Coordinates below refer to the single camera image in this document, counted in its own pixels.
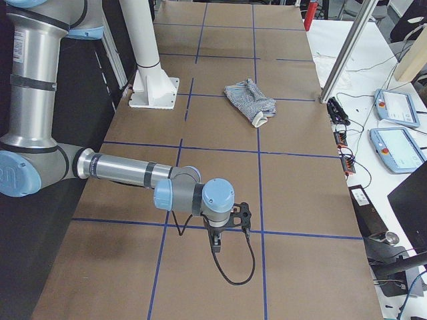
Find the cardboard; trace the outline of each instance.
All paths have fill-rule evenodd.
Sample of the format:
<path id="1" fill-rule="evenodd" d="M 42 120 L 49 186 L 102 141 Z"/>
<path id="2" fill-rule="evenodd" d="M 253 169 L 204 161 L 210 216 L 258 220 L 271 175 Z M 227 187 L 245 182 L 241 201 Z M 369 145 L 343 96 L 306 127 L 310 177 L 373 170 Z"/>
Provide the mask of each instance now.
<path id="1" fill-rule="evenodd" d="M 153 191 L 91 179 L 33 318 L 381 319 L 300 10 L 164 1 L 155 23 L 162 67 L 181 79 L 175 108 L 123 99 L 101 152 L 228 179 L 252 212 L 254 278 L 222 278 L 201 218 L 179 237 Z M 248 77 L 279 99 L 259 129 L 224 97 Z M 249 275 L 242 232 L 222 234 L 218 259 L 232 280 Z"/>

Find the white wall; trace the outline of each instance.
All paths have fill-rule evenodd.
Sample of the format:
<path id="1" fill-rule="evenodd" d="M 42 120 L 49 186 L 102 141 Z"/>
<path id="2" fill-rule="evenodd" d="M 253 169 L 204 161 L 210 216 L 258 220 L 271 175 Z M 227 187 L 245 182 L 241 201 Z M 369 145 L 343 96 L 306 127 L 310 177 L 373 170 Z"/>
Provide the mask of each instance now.
<path id="1" fill-rule="evenodd" d="M 413 0 L 391 0 L 390 5 L 398 14 L 399 17 L 402 17 L 405 11 L 409 8 Z"/>

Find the metal bracket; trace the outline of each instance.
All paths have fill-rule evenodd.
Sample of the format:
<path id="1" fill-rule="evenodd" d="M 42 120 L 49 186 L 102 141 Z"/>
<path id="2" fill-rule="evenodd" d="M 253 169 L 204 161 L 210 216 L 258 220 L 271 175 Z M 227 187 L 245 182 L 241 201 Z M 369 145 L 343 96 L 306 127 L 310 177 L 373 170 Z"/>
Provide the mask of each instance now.
<path id="1" fill-rule="evenodd" d="M 251 229 L 251 211 L 249 210 L 249 205 L 246 202 L 240 204 L 234 203 L 233 211 L 230 213 L 230 218 L 227 223 L 222 227 L 212 227 L 209 225 L 209 221 L 204 220 L 205 228 L 209 233 L 209 243 L 211 245 L 211 250 L 215 253 L 221 251 L 221 233 L 226 229 L 241 227 L 242 232 L 247 238 L 250 236 Z M 239 223 L 234 223 L 234 219 L 240 221 Z"/>

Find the computer monitor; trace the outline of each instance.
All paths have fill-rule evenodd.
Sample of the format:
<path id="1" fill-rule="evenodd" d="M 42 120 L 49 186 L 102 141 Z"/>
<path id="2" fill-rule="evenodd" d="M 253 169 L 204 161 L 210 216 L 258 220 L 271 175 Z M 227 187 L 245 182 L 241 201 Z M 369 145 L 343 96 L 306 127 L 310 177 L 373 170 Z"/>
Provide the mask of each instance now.
<path id="1" fill-rule="evenodd" d="M 388 200 L 415 252 L 427 251 L 427 162 L 399 184 Z"/>

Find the red bottle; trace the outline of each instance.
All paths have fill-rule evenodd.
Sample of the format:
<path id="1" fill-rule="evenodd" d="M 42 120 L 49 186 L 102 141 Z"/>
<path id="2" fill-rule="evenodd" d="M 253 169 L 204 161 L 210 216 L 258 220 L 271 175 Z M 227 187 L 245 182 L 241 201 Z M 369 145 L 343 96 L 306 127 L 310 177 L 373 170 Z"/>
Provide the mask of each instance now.
<path id="1" fill-rule="evenodd" d="M 314 15 L 316 14 L 316 10 L 318 9 L 318 5 L 319 4 L 317 0 L 310 0 L 310 4 L 308 5 L 308 10 L 306 13 L 306 19 L 304 20 L 304 28 L 306 28 L 306 31 L 310 30 Z"/>

